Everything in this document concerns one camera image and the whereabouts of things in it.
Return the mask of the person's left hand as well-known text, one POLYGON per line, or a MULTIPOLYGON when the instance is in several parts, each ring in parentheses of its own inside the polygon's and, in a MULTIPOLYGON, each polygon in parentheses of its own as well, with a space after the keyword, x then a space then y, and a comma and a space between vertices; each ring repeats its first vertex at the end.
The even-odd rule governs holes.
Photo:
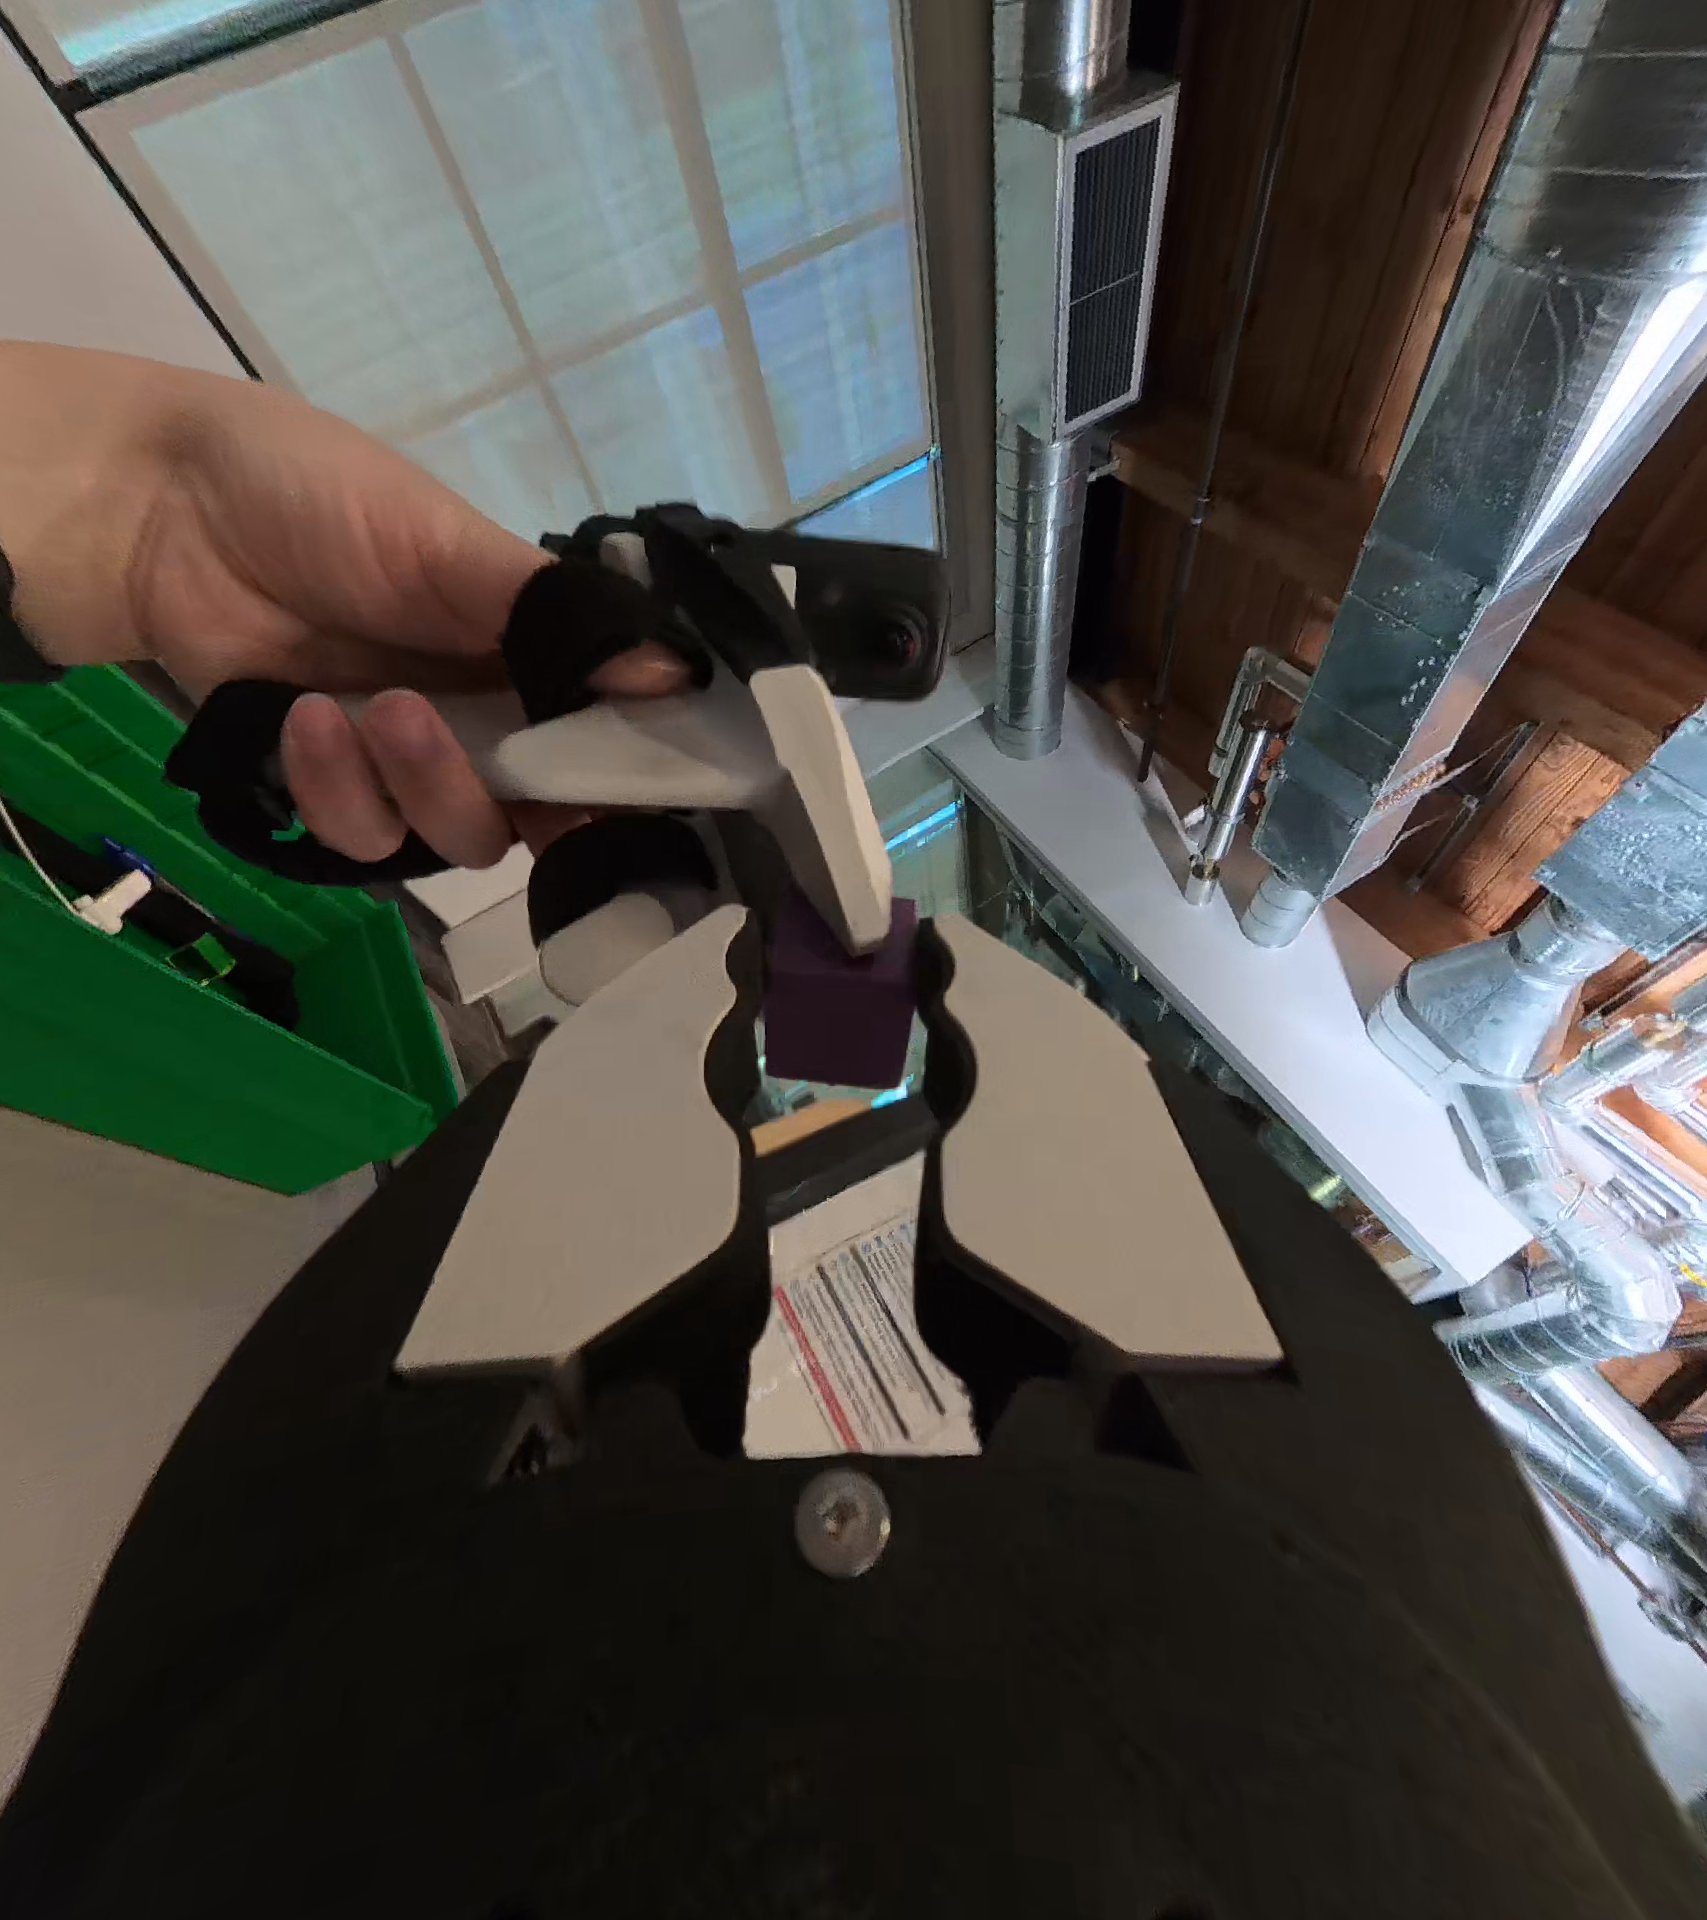
POLYGON ((293 819, 355 862, 417 834, 496 865, 585 830, 502 806, 433 694, 502 686, 545 562, 427 470, 247 377, 0 344, 0 557, 53 665, 154 660, 190 696, 285 682, 293 819))

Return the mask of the black mat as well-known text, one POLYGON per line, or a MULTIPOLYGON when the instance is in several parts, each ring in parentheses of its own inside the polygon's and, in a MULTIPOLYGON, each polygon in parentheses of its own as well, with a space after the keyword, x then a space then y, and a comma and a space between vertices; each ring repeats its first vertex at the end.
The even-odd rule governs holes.
POLYGON ((783 1122, 766 1122, 760 1130, 766 1130, 766 1141, 756 1150, 760 1203, 766 1227, 783 1227, 802 1210, 815 1210, 836 1194, 886 1177, 890 1167, 913 1167, 933 1137, 933 1115, 916 1094, 907 1094, 890 1106, 853 1106, 847 1115, 811 1106, 783 1122))

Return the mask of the green plastic bin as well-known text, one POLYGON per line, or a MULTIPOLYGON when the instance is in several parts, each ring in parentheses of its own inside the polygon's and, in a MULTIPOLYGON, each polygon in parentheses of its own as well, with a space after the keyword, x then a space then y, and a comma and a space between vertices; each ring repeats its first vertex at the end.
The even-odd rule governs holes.
POLYGON ((413 930, 220 848, 122 671, 0 682, 0 1109, 269 1194, 413 1152, 460 1101, 413 930))

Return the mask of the large foil-wrapped duct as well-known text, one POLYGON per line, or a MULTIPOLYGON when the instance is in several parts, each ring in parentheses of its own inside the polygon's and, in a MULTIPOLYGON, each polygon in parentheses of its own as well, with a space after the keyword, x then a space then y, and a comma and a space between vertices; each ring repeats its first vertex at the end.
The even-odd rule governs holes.
POLYGON ((1388 862, 1702 377, 1707 0, 1566 0, 1271 765, 1253 945, 1288 945, 1388 862))

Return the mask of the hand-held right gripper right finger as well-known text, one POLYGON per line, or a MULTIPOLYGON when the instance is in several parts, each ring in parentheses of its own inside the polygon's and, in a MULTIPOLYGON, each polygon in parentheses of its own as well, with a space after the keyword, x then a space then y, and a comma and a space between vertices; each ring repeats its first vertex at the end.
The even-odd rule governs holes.
POLYGON ((916 930, 916 1248, 1021 1327, 1149 1372, 1269 1372, 1287 1344, 1149 1052, 1075 988, 941 912, 916 930))

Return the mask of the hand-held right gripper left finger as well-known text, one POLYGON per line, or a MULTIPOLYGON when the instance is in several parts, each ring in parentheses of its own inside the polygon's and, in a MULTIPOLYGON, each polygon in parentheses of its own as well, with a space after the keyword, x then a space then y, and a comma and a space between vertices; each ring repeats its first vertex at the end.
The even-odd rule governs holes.
POLYGON ((760 926, 741 907, 577 1008, 537 1050, 394 1369, 750 1372, 774 1319, 756 1029, 760 926))

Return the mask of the metal pipe fitting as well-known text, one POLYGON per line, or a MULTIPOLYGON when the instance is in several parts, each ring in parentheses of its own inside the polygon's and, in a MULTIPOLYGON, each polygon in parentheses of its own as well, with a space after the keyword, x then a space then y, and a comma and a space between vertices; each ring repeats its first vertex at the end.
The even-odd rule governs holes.
POLYGON ((1263 791, 1271 743, 1300 717, 1300 696, 1315 686, 1315 671, 1293 660, 1278 660, 1271 650, 1253 650, 1235 671, 1235 694, 1221 712, 1221 725, 1210 737, 1204 758, 1204 802, 1181 819, 1181 902, 1204 907, 1221 882, 1221 859, 1235 848, 1235 834, 1263 791))

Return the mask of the grey desk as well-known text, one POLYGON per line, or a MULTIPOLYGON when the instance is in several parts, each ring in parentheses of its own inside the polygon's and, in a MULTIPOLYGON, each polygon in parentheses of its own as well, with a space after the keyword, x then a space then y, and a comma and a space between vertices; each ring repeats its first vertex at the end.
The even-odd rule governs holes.
POLYGON ((255 1638, 471 1505, 496 1390, 388 1361, 502 1128, 269 1194, 0 1109, 0 1883, 44 1718, 186 1732, 255 1638))

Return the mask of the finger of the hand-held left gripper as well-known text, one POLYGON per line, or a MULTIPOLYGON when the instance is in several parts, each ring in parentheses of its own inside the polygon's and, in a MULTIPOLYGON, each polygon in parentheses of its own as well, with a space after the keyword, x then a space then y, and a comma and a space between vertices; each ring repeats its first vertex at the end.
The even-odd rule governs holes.
POLYGON ((783 848, 792 891, 836 930, 847 960, 890 943, 890 848, 827 682, 811 665, 750 678, 750 707, 774 737, 774 791, 756 821, 783 848))

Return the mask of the ceiling air vent unit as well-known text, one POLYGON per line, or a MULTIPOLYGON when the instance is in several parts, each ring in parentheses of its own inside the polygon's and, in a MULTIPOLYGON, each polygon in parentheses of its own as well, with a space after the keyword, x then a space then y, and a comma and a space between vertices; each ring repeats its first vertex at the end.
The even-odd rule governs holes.
POLYGON ((1071 120, 989 123, 989 389, 1034 443, 1144 395, 1180 83, 1132 75, 1071 120))

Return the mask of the white framed window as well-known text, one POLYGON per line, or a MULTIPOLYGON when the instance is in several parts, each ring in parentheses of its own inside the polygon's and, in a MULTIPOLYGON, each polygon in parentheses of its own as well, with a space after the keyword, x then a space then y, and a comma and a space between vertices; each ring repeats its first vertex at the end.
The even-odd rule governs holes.
POLYGON ((243 365, 511 538, 941 539, 899 4, 34 4, 243 365))

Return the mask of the purple linking cube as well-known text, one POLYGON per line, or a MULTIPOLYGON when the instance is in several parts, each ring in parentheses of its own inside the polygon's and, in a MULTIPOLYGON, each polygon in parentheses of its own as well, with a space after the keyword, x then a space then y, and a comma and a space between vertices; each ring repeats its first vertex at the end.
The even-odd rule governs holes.
POLYGON ((766 1076, 890 1094, 907 1076, 916 1021, 913 943, 916 907, 897 898, 886 943, 853 960, 824 912, 789 891, 766 943, 766 1076))

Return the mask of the silver elbow duct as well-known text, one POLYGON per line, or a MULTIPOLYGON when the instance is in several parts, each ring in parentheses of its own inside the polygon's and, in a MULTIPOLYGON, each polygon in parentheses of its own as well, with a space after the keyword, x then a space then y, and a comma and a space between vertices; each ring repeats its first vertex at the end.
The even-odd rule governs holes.
POLYGON ((1547 1257, 1536 1298, 1476 1308, 1438 1327, 1484 1388, 1645 1359, 1676 1319, 1667 1263, 1572 1167, 1536 1094, 1572 1029, 1575 988, 1616 950, 1572 907, 1536 902, 1497 943, 1411 966, 1369 1014, 1369 1042, 1447 1109, 1476 1183, 1547 1257))

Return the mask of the long round silver duct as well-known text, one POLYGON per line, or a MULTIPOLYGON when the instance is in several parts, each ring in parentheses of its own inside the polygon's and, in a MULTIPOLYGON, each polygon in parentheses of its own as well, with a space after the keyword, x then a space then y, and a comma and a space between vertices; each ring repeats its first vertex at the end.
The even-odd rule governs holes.
POLYGON ((1631 1549, 1662 1568, 1662 1591, 1652 1601, 1657 1630, 1686 1645, 1707 1645, 1707 1463, 1608 1372, 1610 1361, 1674 1359, 1686 1298, 1674 1298, 1667 1319, 1652 1319, 1662 1338, 1631 1337, 1629 1353, 1600 1344, 1592 1359, 1547 1369, 1489 1361, 1489 1338, 1462 1337, 1476 1323, 1503 1337, 1511 1319, 1532 1327, 1536 1301, 1438 1310, 1438 1337, 1471 1372, 1476 1409, 1492 1418, 1497 1440, 1547 1511, 1566 1511, 1608 1549, 1631 1549))

